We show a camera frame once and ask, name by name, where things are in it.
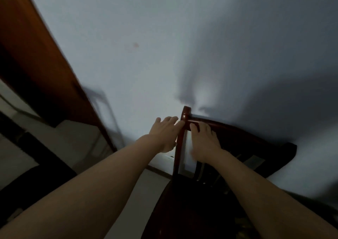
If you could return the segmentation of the person's right hand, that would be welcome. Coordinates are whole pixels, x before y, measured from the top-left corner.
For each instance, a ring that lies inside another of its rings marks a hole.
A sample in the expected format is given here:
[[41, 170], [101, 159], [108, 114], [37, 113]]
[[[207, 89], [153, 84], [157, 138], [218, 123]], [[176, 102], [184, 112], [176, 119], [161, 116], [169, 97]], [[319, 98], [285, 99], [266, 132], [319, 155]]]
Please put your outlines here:
[[213, 165], [218, 160], [218, 154], [221, 151], [219, 141], [198, 140], [192, 141], [190, 154], [195, 161]]

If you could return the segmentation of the black cloth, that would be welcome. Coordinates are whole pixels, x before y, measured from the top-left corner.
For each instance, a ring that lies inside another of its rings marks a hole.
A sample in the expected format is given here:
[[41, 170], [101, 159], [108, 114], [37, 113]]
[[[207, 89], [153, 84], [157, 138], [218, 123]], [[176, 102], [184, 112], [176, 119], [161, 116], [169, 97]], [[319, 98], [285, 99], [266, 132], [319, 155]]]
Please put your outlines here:
[[297, 145], [285, 143], [282, 146], [251, 145], [240, 152], [238, 160], [264, 178], [271, 176], [287, 165], [297, 153]]

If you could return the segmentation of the dark red wooden chair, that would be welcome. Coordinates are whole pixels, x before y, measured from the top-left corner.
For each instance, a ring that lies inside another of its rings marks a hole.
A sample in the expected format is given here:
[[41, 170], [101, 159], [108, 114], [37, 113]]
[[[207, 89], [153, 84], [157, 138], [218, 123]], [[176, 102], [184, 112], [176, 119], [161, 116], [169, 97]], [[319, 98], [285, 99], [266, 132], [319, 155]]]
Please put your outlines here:
[[200, 162], [188, 168], [187, 136], [190, 123], [205, 122], [216, 132], [221, 148], [236, 159], [245, 148], [269, 142], [237, 127], [198, 118], [188, 106], [184, 106], [181, 120], [185, 125], [177, 139], [172, 179], [141, 239], [260, 239], [216, 169]]

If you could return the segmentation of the person's left forearm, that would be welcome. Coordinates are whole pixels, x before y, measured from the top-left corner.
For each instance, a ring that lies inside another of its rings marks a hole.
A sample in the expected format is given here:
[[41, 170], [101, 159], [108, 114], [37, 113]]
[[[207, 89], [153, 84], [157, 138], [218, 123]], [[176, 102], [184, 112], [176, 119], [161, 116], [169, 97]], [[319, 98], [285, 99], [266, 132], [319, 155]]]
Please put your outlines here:
[[104, 239], [163, 149], [158, 136], [142, 136], [29, 207], [0, 229], [0, 239]]

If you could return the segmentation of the black furniture piece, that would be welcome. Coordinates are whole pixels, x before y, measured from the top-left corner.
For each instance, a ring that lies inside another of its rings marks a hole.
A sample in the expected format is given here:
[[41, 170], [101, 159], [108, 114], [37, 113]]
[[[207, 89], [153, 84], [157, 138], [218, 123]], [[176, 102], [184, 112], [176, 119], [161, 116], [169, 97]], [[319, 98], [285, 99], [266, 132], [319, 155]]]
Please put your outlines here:
[[0, 190], [0, 228], [77, 173], [35, 136], [0, 112], [0, 134], [38, 164]]

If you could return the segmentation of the person's left hand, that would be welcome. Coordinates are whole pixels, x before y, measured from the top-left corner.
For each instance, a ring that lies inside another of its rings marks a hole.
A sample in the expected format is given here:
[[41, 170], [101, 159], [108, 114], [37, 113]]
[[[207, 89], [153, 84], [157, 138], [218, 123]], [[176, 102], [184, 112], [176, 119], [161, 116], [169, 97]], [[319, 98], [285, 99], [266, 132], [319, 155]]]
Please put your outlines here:
[[177, 121], [176, 129], [168, 127], [168, 121], [171, 117], [166, 117], [161, 120], [159, 126], [152, 125], [148, 134], [141, 137], [142, 141], [151, 149], [155, 154], [167, 153], [174, 149], [179, 132], [184, 127], [184, 121]]

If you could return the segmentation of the person's right forearm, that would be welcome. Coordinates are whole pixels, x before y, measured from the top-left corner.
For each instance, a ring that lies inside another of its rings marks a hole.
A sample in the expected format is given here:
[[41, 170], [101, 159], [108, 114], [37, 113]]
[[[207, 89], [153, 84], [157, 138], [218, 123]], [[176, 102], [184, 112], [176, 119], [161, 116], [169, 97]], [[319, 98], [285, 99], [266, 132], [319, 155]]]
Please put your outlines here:
[[225, 179], [263, 239], [338, 239], [338, 229], [224, 150], [206, 162]]

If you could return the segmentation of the brown wooden door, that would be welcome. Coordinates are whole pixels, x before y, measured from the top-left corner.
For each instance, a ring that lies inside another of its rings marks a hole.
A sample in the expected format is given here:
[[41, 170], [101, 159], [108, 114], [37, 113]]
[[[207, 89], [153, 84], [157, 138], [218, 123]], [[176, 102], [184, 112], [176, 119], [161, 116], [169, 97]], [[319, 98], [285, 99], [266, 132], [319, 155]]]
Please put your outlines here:
[[50, 126], [96, 126], [117, 151], [32, 0], [0, 0], [0, 79]]

